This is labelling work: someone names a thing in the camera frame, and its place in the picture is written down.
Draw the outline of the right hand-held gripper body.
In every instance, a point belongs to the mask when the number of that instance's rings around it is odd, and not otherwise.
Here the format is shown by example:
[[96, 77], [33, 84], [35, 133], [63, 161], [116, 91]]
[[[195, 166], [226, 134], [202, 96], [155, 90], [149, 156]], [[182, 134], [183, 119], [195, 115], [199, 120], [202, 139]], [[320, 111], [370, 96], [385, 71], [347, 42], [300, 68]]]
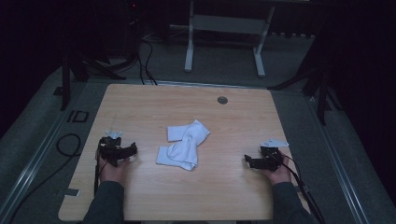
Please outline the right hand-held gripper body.
[[287, 147], [289, 143], [287, 141], [281, 141], [276, 139], [269, 139], [261, 142], [260, 153], [262, 157], [260, 159], [252, 159], [251, 167], [261, 170], [276, 171], [283, 162], [283, 154], [280, 152], [281, 147]]

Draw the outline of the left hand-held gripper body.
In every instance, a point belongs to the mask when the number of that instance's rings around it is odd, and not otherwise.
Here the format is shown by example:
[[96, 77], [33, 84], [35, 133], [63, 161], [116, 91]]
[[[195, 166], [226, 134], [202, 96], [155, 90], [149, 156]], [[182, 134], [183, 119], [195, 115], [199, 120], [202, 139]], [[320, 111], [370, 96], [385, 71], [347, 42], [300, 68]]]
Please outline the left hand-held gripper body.
[[120, 146], [122, 132], [105, 131], [106, 136], [99, 140], [99, 156], [114, 167], [119, 165], [119, 160], [128, 157], [127, 150]]

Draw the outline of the white sock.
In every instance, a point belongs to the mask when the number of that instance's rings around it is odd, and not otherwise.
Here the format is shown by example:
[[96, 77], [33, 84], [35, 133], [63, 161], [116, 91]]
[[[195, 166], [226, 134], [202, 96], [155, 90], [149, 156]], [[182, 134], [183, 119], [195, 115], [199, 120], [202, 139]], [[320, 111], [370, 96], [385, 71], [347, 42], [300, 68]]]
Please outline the white sock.
[[176, 142], [169, 147], [159, 147], [156, 163], [193, 170], [198, 162], [197, 146], [194, 140]]
[[182, 140], [191, 139], [195, 141], [198, 147], [205, 141], [209, 134], [210, 131], [197, 119], [188, 125], [169, 126], [167, 128], [168, 141], [173, 142], [173, 144]]

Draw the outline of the person's right hand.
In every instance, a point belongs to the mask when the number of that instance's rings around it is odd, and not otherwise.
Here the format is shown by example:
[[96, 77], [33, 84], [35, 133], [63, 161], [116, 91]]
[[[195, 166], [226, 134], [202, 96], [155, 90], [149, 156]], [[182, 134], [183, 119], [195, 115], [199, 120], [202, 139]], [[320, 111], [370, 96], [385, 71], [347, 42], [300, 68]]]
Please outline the person's right hand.
[[272, 186], [291, 181], [291, 174], [287, 168], [289, 159], [285, 155], [282, 156], [282, 159], [283, 164], [276, 171], [262, 170], [262, 174], [268, 178]]

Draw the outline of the person's left hand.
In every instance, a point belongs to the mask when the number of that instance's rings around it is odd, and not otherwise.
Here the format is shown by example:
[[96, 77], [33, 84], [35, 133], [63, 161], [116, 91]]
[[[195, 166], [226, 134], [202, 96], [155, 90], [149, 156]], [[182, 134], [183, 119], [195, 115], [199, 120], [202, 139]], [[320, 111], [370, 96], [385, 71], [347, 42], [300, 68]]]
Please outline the person's left hand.
[[126, 158], [117, 167], [115, 167], [103, 158], [99, 158], [100, 183], [116, 182], [124, 187], [126, 173], [130, 163], [130, 159]]

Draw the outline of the black tripod stand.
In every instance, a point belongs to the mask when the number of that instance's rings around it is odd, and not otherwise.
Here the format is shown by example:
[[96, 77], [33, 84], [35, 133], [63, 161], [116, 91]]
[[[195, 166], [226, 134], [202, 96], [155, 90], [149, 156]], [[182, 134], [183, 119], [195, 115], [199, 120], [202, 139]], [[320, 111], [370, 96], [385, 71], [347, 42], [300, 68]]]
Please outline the black tripod stand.
[[66, 110], [71, 100], [70, 73], [74, 74], [77, 81], [86, 82], [90, 78], [87, 68], [91, 67], [100, 76], [125, 80], [125, 77], [117, 75], [116, 71], [132, 64], [137, 59], [138, 46], [140, 45], [138, 29], [139, 25], [136, 21], [123, 24], [124, 48], [126, 49], [127, 43], [131, 44], [131, 48], [124, 62], [109, 66], [99, 63], [99, 61], [104, 63], [110, 63], [110, 61], [106, 54], [102, 28], [98, 21], [91, 22], [79, 30], [76, 29], [73, 35], [64, 39], [62, 111]]
[[317, 116], [322, 125], [326, 124], [326, 96], [332, 74], [334, 55], [341, 41], [337, 37], [335, 19], [326, 19], [321, 25], [310, 49], [305, 54], [294, 77], [268, 87], [268, 90], [280, 91], [303, 79], [306, 80], [302, 93], [313, 97], [318, 93]]

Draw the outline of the metal floor rail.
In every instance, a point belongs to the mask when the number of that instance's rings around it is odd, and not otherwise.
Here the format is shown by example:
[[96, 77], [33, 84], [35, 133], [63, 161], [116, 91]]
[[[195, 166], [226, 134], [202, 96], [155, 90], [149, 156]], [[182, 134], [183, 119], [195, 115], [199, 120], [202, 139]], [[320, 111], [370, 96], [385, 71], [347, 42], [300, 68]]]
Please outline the metal floor rail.
[[346, 198], [347, 205], [351, 211], [356, 224], [370, 224], [368, 217], [361, 205], [361, 200], [355, 187], [353, 186], [347, 170], [341, 162], [340, 156], [336, 151], [335, 144], [330, 137], [327, 127], [321, 123], [317, 115], [318, 101], [311, 96], [304, 98], [309, 108], [310, 114], [313, 116], [318, 132], [325, 145], [325, 151], [328, 155], [332, 168], [337, 177], [337, 181], [341, 190], [343, 191], [344, 197]]
[[85, 86], [85, 82], [77, 82], [74, 85], [68, 105], [57, 116], [56, 120], [50, 123], [50, 129], [47, 131], [39, 147], [34, 150], [32, 158], [21, 171], [21, 174], [15, 182], [13, 188], [11, 189], [11, 192], [8, 194], [5, 201], [0, 207], [0, 224], [11, 223], [12, 216], [16, 213], [17, 207], [22, 203], [22, 199], [27, 193], [39, 168], [41, 167], [45, 157], [47, 156], [51, 144], [54, 142], [56, 135], [58, 134], [63, 123], [69, 116], [72, 107], [75, 105], [78, 97], [83, 92]]

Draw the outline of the white metal desk frame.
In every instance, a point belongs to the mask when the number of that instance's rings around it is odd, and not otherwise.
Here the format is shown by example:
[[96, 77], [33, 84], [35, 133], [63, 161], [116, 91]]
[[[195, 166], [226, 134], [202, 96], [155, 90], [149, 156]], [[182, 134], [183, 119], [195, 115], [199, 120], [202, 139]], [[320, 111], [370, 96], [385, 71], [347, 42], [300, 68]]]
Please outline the white metal desk frame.
[[258, 35], [260, 40], [252, 49], [253, 59], [255, 62], [258, 77], [265, 77], [264, 64], [262, 60], [262, 48], [268, 35], [272, 18], [275, 14], [276, 7], [270, 6], [264, 19], [246, 19], [236, 17], [212, 16], [205, 14], [196, 14], [194, 12], [195, 0], [189, 2], [189, 24], [188, 45], [184, 63], [184, 71], [189, 73], [193, 66], [194, 55], [194, 32], [210, 31], [221, 33], [235, 33], [244, 35]]

